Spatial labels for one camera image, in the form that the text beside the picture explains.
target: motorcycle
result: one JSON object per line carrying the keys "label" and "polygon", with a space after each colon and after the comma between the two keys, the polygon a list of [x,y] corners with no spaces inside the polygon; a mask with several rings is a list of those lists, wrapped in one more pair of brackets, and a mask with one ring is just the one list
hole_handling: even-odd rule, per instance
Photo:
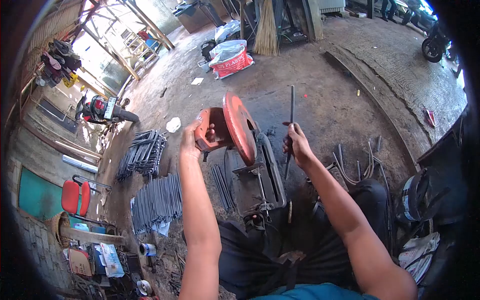
{"label": "motorcycle", "polygon": [[408,1],[407,5],[408,11],[403,16],[402,25],[411,22],[420,30],[428,33],[437,21],[432,8],[426,2],[416,0]]}
{"label": "motorcycle", "polygon": [[130,103],[125,98],[122,105],[117,104],[118,97],[110,97],[108,100],[102,96],[93,96],[90,102],[87,102],[86,96],[78,101],[75,110],[75,120],[80,116],[90,123],[111,125],[123,121],[138,122],[139,118],[132,112],[126,111],[125,107]]}
{"label": "motorcycle", "polygon": [[438,21],[433,25],[428,38],[423,41],[421,51],[430,62],[441,61],[444,54],[446,54],[448,60],[456,60],[455,48],[452,47],[445,28]]}

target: chop saw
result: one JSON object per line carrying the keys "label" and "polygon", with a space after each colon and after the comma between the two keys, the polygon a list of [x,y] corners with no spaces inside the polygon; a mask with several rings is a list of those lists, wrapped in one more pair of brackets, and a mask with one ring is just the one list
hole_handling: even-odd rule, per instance
{"label": "chop saw", "polygon": [[[226,179],[240,216],[261,212],[270,222],[269,211],[287,205],[278,165],[268,137],[262,133],[233,92],[223,97],[222,107],[202,109],[203,121],[194,132],[196,146],[204,153],[226,147]],[[214,124],[215,140],[206,138]]]}

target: brick wall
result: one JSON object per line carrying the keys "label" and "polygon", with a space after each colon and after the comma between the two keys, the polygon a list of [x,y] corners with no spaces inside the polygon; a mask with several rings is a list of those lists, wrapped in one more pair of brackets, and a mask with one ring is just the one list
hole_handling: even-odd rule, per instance
{"label": "brick wall", "polygon": [[[10,157],[7,165],[7,188],[12,197],[12,205],[17,207],[18,185],[22,164]],[[68,261],[63,256],[63,248],[55,241],[45,224],[37,219],[26,216],[17,209],[12,210],[24,242],[24,247],[31,255],[31,262],[35,264],[40,275],[53,287],[72,289],[72,276]]]}
{"label": "brick wall", "polygon": [[72,289],[72,275],[63,248],[42,222],[13,211],[24,246],[43,279],[55,288]]}

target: black motorcycle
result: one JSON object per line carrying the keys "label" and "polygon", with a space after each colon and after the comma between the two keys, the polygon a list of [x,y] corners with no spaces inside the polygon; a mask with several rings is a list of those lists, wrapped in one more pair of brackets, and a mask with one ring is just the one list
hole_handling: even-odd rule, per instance
{"label": "black motorcycle", "polygon": [[450,38],[447,36],[445,28],[436,21],[428,38],[426,38],[422,45],[421,51],[423,56],[430,62],[439,62],[442,60],[444,54],[450,61],[456,60],[456,51],[453,47],[450,47]]}
{"label": "black motorcycle", "polygon": [[78,101],[75,110],[75,120],[80,116],[90,123],[110,125],[123,121],[138,122],[138,116],[132,112],[126,111],[125,107],[129,104],[128,98],[124,99],[122,105],[117,104],[118,97],[110,97],[108,100],[102,96],[93,96],[90,102],[87,102],[86,96]]}

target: cable spool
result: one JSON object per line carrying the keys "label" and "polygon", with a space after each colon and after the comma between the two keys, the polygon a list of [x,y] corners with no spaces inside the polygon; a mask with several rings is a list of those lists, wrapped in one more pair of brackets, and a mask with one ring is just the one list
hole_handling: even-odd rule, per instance
{"label": "cable spool", "polygon": [[424,168],[399,185],[393,194],[398,221],[410,223],[422,220],[429,207],[432,173],[433,168]]}

